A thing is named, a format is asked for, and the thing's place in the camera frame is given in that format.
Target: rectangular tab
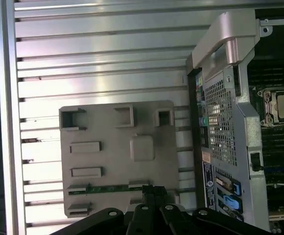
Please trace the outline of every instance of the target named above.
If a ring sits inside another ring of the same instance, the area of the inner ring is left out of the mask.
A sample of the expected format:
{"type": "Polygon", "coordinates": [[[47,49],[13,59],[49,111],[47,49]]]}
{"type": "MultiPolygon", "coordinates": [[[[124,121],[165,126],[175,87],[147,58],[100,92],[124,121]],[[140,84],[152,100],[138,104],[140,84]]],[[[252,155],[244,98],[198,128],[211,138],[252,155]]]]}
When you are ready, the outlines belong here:
{"type": "Polygon", "coordinates": [[[71,169],[71,176],[72,177],[87,177],[87,178],[100,178],[101,168],[75,168],[71,169]]]}
{"type": "Polygon", "coordinates": [[[70,145],[70,153],[94,153],[99,152],[100,142],[72,143],[70,145]]]}

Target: screw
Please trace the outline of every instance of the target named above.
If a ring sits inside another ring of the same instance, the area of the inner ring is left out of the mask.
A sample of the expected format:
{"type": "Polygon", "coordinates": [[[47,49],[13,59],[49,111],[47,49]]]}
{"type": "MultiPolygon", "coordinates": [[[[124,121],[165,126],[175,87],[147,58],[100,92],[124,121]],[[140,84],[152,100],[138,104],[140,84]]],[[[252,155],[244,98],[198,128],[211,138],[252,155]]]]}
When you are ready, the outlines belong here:
{"type": "Polygon", "coordinates": [[[173,209],[173,206],[172,206],[172,205],[167,205],[167,206],[165,206],[165,209],[166,209],[166,210],[172,210],[172,209],[173,209]]]}
{"type": "Polygon", "coordinates": [[[117,214],[117,212],[111,211],[111,212],[109,212],[108,214],[109,214],[110,216],[115,216],[115,215],[117,214]]]}
{"type": "Polygon", "coordinates": [[[200,215],[207,215],[207,211],[205,211],[205,210],[200,210],[200,211],[199,211],[199,214],[200,214],[200,215]]]}

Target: ribbed metal panel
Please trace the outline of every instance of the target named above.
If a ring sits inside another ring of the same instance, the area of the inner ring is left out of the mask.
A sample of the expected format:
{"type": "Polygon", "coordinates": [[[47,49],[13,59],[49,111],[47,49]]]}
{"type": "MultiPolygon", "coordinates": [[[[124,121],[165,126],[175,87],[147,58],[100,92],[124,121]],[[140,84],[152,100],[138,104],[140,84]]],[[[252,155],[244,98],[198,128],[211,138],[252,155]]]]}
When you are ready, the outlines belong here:
{"type": "MultiPolygon", "coordinates": [[[[19,99],[23,142],[22,157],[15,155],[16,162],[23,160],[23,171],[15,173],[23,175],[17,193],[23,191],[25,201],[25,226],[19,226],[19,234],[25,233],[24,227],[30,235],[49,234],[77,220],[67,219],[63,209],[58,130],[62,106],[173,101],[180,168],[191,171],[186,58],[218,15],[263,5],[284,6],[284,0],[15,3],[14,99],[19,99]]],[[[183,189],[194,187],[193,177],[182,174],[180,180],[183,189]]],[[[195,192],[182,193],[180,200],[187,210],[195,208],[195,192]]]]}

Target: rear i/o panel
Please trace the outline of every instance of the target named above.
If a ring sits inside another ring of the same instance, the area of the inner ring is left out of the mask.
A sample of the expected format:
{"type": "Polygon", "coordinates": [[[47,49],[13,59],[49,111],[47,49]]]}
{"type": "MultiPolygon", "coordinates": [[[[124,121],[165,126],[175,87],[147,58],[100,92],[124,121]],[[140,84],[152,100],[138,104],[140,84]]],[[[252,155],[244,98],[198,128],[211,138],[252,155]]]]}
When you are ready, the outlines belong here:
{"type": "Polygon", "coordinates": [[[216,210],[284,233],[284,8],[222,14],[188,63],[216,210]]]}

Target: pcie slot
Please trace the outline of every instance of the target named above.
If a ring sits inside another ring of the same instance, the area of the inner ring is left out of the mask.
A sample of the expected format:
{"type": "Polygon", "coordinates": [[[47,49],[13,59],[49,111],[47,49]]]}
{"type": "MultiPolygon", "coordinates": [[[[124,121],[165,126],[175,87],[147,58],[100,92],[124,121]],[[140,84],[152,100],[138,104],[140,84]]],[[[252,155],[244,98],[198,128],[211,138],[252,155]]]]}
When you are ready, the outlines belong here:
{"type": "Polygon", "coordinates": [[[226,191],[224,192],[222,187],[218,184],[216,184],[216,187],[218,198],[220,198],[227,207],[233,211],[237,211],[238,213],[243,213],[243,205],[240,198],[226,191]]]}
{"type": "Polygon", "coordinates": [[[218,198],[218,211],[242,222],[244,221],[243,216],[227,207],[220,197],[218,198]]]}
{"type": "Polygon", "coordinates": [[[216,184],[236,196],[241,196],[241,183],[233,178],[228,179],[225,176],[216,173],[216,184]]]}

